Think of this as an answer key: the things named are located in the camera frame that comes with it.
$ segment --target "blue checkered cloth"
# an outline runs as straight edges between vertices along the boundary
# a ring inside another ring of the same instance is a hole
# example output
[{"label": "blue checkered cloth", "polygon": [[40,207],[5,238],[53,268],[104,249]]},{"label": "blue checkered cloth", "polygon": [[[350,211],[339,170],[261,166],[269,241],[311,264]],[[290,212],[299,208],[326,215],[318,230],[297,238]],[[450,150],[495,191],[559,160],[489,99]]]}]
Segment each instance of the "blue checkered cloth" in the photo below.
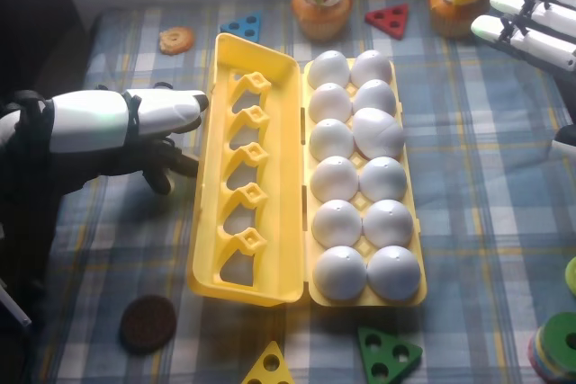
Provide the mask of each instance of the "blue checkered cloth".
[{"label": "blue checkered cloth", "polygon": [[[365,24],[367,11],[409,4],[404,40]],[[240,383],[277,341],[296,383],[365,381],[356,328],[373,326],[424,348],[405,382],[537,383],[530,337],[551,315],[576,309],[563,281],[576,255],[571,163],[548,154],[569,123],[550,76],[477,45],[437,37],[427,0],[355,0],[339,42],[310,44],[289,0],[106,13],[85,87],[207,89],[219,25],[263,11],[260,43],[303,66],[326,49],[393,58],[429,291],[418,308],[323,308],[308,294],[275,308],[207,299],[186,285],[194,180],[155,195],[140,174],[101,177],[67,196],[49,273],[49,325],[34,378],[43,383]],[[190,26],[193,49],[169,57],[158,33]],[[176,136],[198,153],[200,133]],[[175,338],[145,357],[118,345],[136,297],[169,297]]]}]

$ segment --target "green triangle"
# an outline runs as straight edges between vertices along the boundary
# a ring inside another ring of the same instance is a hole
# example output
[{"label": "green triangle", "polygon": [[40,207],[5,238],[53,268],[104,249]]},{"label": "green triangle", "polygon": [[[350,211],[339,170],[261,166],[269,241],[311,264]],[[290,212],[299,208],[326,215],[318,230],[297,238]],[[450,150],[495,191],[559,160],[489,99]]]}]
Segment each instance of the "green triangle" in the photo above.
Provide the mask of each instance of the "green triangle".
[{"label": "green triangle", "polygon": [[368,384],[400,382],[422,357],[419,346],[370,327],[358,327],[358,342]]}]

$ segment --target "egg carton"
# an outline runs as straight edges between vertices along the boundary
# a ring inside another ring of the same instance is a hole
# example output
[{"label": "egg carton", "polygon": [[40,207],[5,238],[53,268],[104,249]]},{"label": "egg carton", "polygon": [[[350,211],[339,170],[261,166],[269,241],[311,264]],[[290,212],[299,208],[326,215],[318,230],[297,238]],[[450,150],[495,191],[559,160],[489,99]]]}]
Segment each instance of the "egg carton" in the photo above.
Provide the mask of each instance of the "egg carton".
[{"label": "egg carton", "polygon": [[[354,65],[355,60],[353,58],[349,58],[347,59],[347,62],[348,66],[352,67]],[[426,280],[426,274],[424,271],[424,262],[422,259],[422,248],[420,245],[420,223],[418,218],[416,217],[416,210],[414,207],[414,196],[412,193],[412,182],[410,180],[410,170],[408,165],[406,146],[403,147],[400,157],[398,157],[397,160],[401,163],[402,167],[404,168],[404,172],[407,178],[406,192],[404,193],[404,196],[400,200],[400,202],[404,204],[404,206],[406,206],[406,208],[409,210],[414,223],[414,229],[412,231],[412,236],[408,243],[407,249],[409,249],[414,254],[416,259],[418,260],[418,265],[420,267],[420,284],[418,286],[418,290],[416,291],[416,293],[410,299],[405,301],[391,301],[379,297],[370,288],[370,286],[366,284],[360,295],[353,300],[333,300],[328,299],[326,296],[324,296],[314,283],[313,273],[316,262],[327,249],[314,238],[312,232],[312,222],[314,220],[314,215],[322,205],[322,201],[318,200],[311,192],[311,177],[316,171],[318,164],[320,163],[311,155],[309,149],[310,136],[314,127],[317,124],[312,120],[312,118],[308,113],[310,100],[312,94],[314,93],[314,89],[309,85],[308,82],[308,75],[312,63],[313,62],[310,62],[306,65],[306,67],[304,68],[302,78],[302,111],[303,111],[302,117],[304,124],[304,141],[302,142],[303,147],[302,154],[304,161],[303,192],[305,193],[304,199],[306,201],[306,212],[304,220],[306,230],[304,231],[304,243],[306,245],[305,248],[306,248],[306,261],[307,261],[306,278],[308,281],[308,291],[310,292],[310,296],[314,299],[314,301],[324,306],[417,306],[426,297],[428,292],[428,285]],[[393,64],[391,64],[390,87],[393,90],[394,96],[396,98],[396,113],[394,115],[394,119],[401,125],[402,104],[398,97],[398,86],[396,84],[396,73]],[[348,92],[350,99],[353,102],[356,97],[357,88],[353,84],[348,83],[346,86],[346,91]],[[350,129],[352,128],[352,117],[348,119],[346,125]],[[356,168],[358,174],[362,173],[363,168],[369,161],[369,159],[361,155],[356,148],[352,156],[349,158],[349,160]],[[349,200],[349,202],[351,202],[354,205],[354,207],[356,208],[356,210],[358,210],[362,218],[365,216],[366,212],[373,204],[373,202],[370,201],[368,198],[366,198],[361,192],[357,192],[356,195],[351,200]],[[379,249],[378,247],[370,243],[368,239],[364,236],[364,234],[353,245],[353,248],[358,253],[360,253],[366,264],[370,262],[370,259],[373,257],[374,253]]]},{"label": "egg carton", "polygon": [[[419,304],[427,283],[406,149],[399,158],[408,180],[401,202],[414,221],[408,249],[421,270],[418,291],[407,301],[390,302],[366,285],[354,300],[326,299],[312,276],[325,249],[311,231],[321,204],[310,190],[318,164],[308,149],[315,124],[307,113],[311,64],[301,75],[293,58],[228,33],[217,37],[215,52],[186,271],[190,288],[208,297],[273,306],[300,299],[307,281],[312,298],[326,306]],[[393,70],[391,88],[401,124]],[[348,85],[346,90],[354,98],[356,88]],[[358,173],[366,164],[357,152],[350,160]],[[371,205],[361,193],[351,202],[361,215]],[[376,251],[364,237],[354,248],[366,263]],[[239,256],[250,259],[249,281],[223,276]]]}]

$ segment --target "white egg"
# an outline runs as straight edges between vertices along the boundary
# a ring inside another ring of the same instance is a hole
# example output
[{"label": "white egg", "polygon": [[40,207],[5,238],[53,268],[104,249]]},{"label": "white egg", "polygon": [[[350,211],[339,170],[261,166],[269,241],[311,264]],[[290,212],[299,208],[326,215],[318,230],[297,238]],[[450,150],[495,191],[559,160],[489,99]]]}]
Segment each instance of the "white egg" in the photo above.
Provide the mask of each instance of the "white egg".
[{"label": "white egg", "polygon": [[314,283],[329,299],[357,297],[366,285],[366,265],[362,256],[348,246],[331,247],[316,262]]},{"label": "white egg", "polygon": [[377,108],[391,116],[396,114],[396,96],[388,83],[382,80],[366,81],[356,92],[352,103],[354,112],[363,108]]},{"label": "white egg", "polygon": [[341,121],[324,119],[312,130],[309,149],[319,161],[329,156],[351,157],[354,152],[352,131]]},{"label": "white egg", "polygon": [[408,181],[401,163],[387,156],[368,162],[360,174],[360,192],[370,201],[400,200]]},{"label": "white egg", "polygon": [[312,94],[308,114],[317,123],[323,119],[347,121],[352,114],[352,101],[341,85],[325,83]]},{"label": "white egg", "polygon": [[325,51],[314,59],[308,71],[308,84],[313,89],[324,83],[336,83],[346,87],[350,81],[350,68],[339,51]]},{"label": "white egg", "polygon": [[402,126],[387,112],[363,108],[352,118],[352,134],[360,151],[369,159],[398,156],[404,148]]},{"label": "white egg", "polygon": [[326,248],[351,246],[362,235],[362,219],[358,210],[348,201],[331,200],[316,211],[312,234]]},{"label": "white egg", "polygon": [[404,247],[386,246],[368,263],[368,283],[384,299],[409,299],[418,290],[420,277],[418,260]]},{"label": "white egg", "polygon": [[350,72],[350,78],[356,87],[374,79],[390,83],[392,65],[382,53],[375,49],[369,49],[356,58]]},{"label": "white egg", "polygon": [[345,157],[330,156],[316,167],[310,179],[310,189],[322,202],[348,201],[358,192],[358,174]]},{"label": "white egg", "polygon": [[375,202],[363,220],[364,235],[376,247],[407,246],[414,221],[404,204],[395,200]]}]

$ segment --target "fruit cupcake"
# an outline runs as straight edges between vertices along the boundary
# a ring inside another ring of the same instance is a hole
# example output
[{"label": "fruit cupcake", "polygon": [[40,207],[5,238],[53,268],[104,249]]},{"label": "fruit cupcake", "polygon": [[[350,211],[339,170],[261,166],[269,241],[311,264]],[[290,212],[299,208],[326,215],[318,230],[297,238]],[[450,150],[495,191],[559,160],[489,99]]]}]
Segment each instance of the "fruit cupcake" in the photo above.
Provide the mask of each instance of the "fruit cupcake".
[{"label": "fruit cupcake", "polygon": [[326,41],[346,26],[352,0],[292,0],[292,11],[308,38]]},{"label": "fruit cupcake", "polygon": [[432,28],[447,38],[470,34],[474,19],[490,8],[490,0],[428,0]]}]

